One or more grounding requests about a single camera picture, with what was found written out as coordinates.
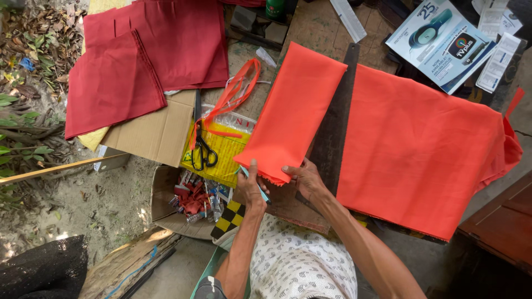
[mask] advertisement flyer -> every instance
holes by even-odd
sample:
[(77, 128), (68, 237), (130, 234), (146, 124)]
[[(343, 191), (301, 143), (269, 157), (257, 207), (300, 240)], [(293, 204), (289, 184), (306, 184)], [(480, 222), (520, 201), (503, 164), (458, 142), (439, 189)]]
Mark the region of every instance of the advertisement flyer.
[(492, 54), (496, 43), (447, 0), (425, 0), (386, 41), (448, 94)]

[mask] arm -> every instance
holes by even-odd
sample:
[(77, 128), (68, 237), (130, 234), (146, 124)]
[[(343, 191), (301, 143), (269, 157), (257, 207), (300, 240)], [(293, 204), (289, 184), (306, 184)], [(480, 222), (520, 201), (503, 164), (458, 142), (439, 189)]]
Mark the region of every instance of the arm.
[(238, 173), (237, 186), (246, 199), (246, 213), (233, 240), (231, 251), (214, 276), (221, 282), (223, 292), (228, 299), (244, 297), (253, 247), (266, 210), (266, 202), (262, 199), (257, 182), (269, 194), (266, 186), (260, 179), (257, 179), (257, 162), (255, 159), (251, 160), (249, 173), (249, 178)]
[(360, 225), (325, 187), (316, 165), (283, 167), (301, 194), (323, 214), (344, 243), (353, 261), (380, 298), (426, 298), (418, 283), (388, 246)]

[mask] orange fabric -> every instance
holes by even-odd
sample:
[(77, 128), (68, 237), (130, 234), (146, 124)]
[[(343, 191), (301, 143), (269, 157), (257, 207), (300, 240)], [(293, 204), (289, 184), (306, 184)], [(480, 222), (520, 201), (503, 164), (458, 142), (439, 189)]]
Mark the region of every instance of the orange fabric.
[(262, 113), (242, 153), (233, 159), (276, 185), (290, 182), (281, 171), (299, 167), (347, 65), (290, 43)]
[[(247, 81), (247, 76), (254, 75), (251, 78), (251, 81), (249, 83), (249, 86), (245, 86)], [(202, 118), (196, 120), (195, 126), (202, 120), (205, 119), (205, 129), (208, 132), (211, 132), (216, 135), (220, 136), (228, 136), (228, 137), (236, 137), (236, 138), (242, 138), (241, 134), (236, 133), (230, 133), (230, 132), (220, 132), (211, 130), (209, 128), (210, 124), (212, 124), (212, 121), (214, 117), (218, 114), (229, 112), (233, 110), (234, 108), (238, 107), (241, 103), (243, 103), (249, 96), (251, 91), (253, 90), (253, 87), (255, 87), (255, 84), (257, 83), (257, 79), (259, 78), (259, 74), (261, 72), (261, 63), (257, 58), (252, 58), (248, 60), (246, 63), (244, 63), (244, 66), (236, 73), (236, 75), (233, 77), (229, 85), (225, 88), (222, 95), (218, 99), (218, 102), (212, 109), (212, 111), (203, 116)], [(242, 94), (240, 97), (236, 98), (235, 100), (231, 101), (231, 99), (237, 94), (237, 92), (242, 92), (244, 90), (244, 94)], [(192, 130), (190, 133), (190, 139), (189, 140), (196, 140), (196, 130)], [(190, 142), (190, 150), (194, 149), (195, 142)]]
[(448, 241), (474, 192), (521, 153), (488, 106), (358, 65), (337, 198)]

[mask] maroon cloth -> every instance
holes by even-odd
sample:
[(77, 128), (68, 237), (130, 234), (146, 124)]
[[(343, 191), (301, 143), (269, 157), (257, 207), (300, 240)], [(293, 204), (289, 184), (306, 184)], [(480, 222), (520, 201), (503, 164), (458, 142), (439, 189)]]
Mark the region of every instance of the maroon cloth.
[(163, 90), (223, 87), (229, 79), (217, 0), (139, 0), (84, 18), (87, 51), (136, 29)]
[(236, 4), (244, 7), (266, 6), (266, 0), (219, 0), (227, 4)]
[(65, 139), (166, 107), (136, 31), (93, 46), (69, 75)]

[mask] concrete floor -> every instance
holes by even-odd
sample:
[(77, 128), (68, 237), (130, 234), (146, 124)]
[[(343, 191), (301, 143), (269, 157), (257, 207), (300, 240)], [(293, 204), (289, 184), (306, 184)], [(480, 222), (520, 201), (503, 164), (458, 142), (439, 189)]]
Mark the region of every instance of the concrete floor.
[[(511, 115), (510, 122), (514, 130), (532, 135), (532, 122), (530, 121), (532, 115), (532, 49), (524, 53), (511, 90), (517, 85), (521, 86), (526, 94)], [(511, 97), (505, 101), (504, 111), (510, 99)], [(475, 194), (463, 215), (462, 221), (532, 170), (532, 137), (519, 133), (517, 135), (524, 150), (521, 162), (506, 176)], [(447, 245), (438, 245), (390, 230), (381, 231), (372, 225), (369, 225), (368, 228), (405, 263), (423, 291), (426, 291), (429, 286), (445, 289), (451, 282), (456, 271), (456, 261), (462, 253), (459, 245), (453, 239)], [(209, 242), (185, 238), (176, 248), (178, 251), (155, 270), (150, 280), (137, 291), (134, 299), (190, 297), (215, 247)], [(359, 299), (378, 298), (375, 291), (359, 272), (357, 279)]]

